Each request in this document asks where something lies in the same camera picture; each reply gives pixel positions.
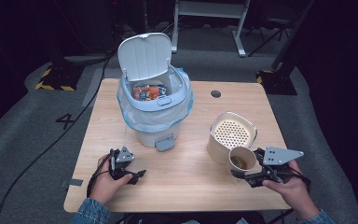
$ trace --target denim sleeve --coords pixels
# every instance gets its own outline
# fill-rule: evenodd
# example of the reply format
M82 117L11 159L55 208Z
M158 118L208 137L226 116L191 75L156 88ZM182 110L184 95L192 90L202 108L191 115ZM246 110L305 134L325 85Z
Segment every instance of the denim sleeve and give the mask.
M105 224L109 219L109 209L102 203L87 198L83 201L71 224Z
M324 210L321 209L321 212L316 217L298 221L297 224L335 224L335 222Z

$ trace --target hand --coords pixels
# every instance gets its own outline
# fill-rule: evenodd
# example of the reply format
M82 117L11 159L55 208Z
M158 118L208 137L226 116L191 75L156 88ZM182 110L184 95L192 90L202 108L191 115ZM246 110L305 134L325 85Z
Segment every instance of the hand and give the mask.
M296 161L289 161L288 165L301 173ZM309 219L320 213L308 194L306 184L298 177L292 177L285 184L263 180L263 185L280 193L284 201L296 211L298 220Z
M98 160L98 166L103 162L105 157L106 155ZM103 204L112 200L118 190L132 179L132 174L128 174L118 180L114 180L109 174L109 165L110 160L106 160L101 168L100 174L95 180L91 194L89 195L91 199Z

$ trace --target clear plastic bag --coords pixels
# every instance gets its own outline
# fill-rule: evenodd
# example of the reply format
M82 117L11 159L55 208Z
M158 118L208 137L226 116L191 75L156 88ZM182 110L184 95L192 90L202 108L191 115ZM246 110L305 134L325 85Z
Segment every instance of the clear plastic bag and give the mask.
M177 75L183 78L185 87L182 87L181 81ZM191 89L190 79L187 73L181 68L172 68L168 74L171 93L175 94L181 88L187 88L186 98L173 107L157 110L157 111L143 111L135 108L125 97L123 87L119 85L117 91L117 100L120 105L121 114L126 124L133 130L144 133L157 133L165 131L175 124L181 122L190 113L193 107L194 95Z

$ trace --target paper cup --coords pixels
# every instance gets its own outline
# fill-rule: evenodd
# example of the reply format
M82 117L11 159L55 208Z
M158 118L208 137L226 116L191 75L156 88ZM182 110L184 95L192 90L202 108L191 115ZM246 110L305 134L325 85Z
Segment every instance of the paper cup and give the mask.
M257 159L254 152L247 147L234 147L228 153L227 170L238 172L248 172L255 168Z

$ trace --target mesh basket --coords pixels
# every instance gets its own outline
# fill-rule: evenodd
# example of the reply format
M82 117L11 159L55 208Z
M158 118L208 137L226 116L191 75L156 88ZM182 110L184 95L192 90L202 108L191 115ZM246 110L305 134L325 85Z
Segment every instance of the mesh basket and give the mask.
M256 136L257 128L249 120L226 112L213 122L207 149L215 161L226 164L232 148L249 148Z

